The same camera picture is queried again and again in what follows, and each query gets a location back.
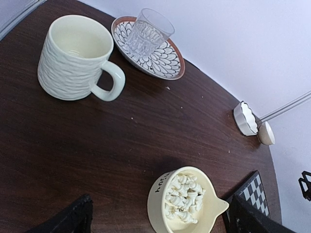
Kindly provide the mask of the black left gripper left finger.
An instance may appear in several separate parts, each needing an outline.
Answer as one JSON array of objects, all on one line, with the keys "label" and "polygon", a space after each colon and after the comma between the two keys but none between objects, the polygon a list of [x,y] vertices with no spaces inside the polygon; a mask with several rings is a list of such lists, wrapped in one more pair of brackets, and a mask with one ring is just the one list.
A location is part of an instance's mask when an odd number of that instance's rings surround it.
[{"label": "black left gripper left finger", "polygon": [[93,219],[93,201],[89,194],[77,200],[29,233],[89,233]]}]

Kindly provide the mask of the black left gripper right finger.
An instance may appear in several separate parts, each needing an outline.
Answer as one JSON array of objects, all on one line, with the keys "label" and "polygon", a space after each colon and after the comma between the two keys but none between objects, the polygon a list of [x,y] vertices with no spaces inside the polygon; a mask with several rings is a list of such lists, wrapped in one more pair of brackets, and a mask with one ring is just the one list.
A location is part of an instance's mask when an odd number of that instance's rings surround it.
[{"label": "black left gripper right finger", "polygon": [[229,206],[230,233],[294,233],[251,206],[237,195]]}]

